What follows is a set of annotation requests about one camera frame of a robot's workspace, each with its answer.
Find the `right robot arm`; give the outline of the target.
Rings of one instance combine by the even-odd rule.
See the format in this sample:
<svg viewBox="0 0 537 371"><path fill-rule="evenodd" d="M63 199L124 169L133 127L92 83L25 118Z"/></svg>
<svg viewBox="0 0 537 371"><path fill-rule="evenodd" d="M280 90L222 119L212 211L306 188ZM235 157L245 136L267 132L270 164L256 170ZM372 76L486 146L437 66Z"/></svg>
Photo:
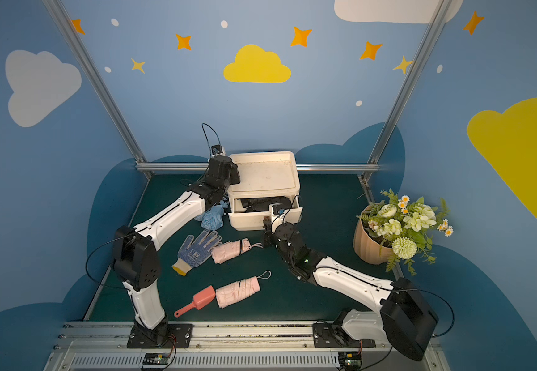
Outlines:
<svg viewBox="0 0 537 371"><path fill-rule="evenodd" d="M438 315L416 286L405 278L375 278L307 247L297 226L281 217L264 217L266 247L274 247L300 281L339 292L370 312L350 310L341 329L353 340L386 341L401 355L420 361L438 325Z"/></svg>

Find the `white drawer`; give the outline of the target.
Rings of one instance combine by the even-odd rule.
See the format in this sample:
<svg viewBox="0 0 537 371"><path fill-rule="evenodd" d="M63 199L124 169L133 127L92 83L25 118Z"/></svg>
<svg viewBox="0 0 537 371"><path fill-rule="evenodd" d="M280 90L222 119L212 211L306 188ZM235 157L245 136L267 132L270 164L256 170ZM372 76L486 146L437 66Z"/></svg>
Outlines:
<svg viewBox="0 0 537 371"><path fill-rule="evenodd" d="M292 208L286 214L285 221L292 224L296 224L301 221L303 208L299 204L298 196L290 198L292 201ZM256 231L263 230L263 220L266 216L272 217L270 211L259 213L246 213L242 207L241 199L233 199L230 201L231 211L228 213L230 224L238 231Z"/></svg>

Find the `pink umbrella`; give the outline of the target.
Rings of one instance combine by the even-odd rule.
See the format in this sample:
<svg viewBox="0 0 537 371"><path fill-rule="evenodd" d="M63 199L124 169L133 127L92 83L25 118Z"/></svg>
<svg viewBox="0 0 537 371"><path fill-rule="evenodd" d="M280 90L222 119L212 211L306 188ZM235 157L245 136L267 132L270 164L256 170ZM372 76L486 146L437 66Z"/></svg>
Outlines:
<svg viewBox="0 0 537 371"><path fill-rule="evenodd" d="M225 309L260 292L260 281L268 280L272 275L271 271L266 270L262 275L236 281L217 289L215 291L215 299L218 307Z"/></svg>
<svg viewBox="0 0 537 371"><path fill-rule="evenodd" d="M248 238L239 241L232 241L220 244L211 250L211 257L216 264L223 264L226 261L237 258L253 248L263 248L262 243L251 244Z"/></svg>

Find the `black umbrella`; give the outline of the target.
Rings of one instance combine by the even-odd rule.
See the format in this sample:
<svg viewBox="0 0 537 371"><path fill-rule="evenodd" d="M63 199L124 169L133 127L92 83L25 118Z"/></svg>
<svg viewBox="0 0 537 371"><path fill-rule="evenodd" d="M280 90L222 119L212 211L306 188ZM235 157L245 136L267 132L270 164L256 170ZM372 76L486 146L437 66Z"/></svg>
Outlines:
<svg viewBox="0 0 537 371"><path fill-rule="evenodd" d="M270 211L270 206L273 204L280 204L284 209L292 206L290 198L285 196L241 199L241 203L246 213Z"/></svg>

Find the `white three-drawer cabinet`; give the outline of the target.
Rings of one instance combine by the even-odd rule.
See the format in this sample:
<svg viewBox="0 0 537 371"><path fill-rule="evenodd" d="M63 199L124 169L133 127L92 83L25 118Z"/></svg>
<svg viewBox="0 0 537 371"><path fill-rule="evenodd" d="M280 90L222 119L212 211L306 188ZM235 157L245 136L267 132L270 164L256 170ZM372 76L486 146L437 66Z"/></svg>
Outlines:
<svg viewBox="0 0 537 371"><path fill-rule="evenodd" d="M291 151L240 153L231 155L231 159L238 167L240 182L228 188L230 203L299 194L296 159Z"/></svg>

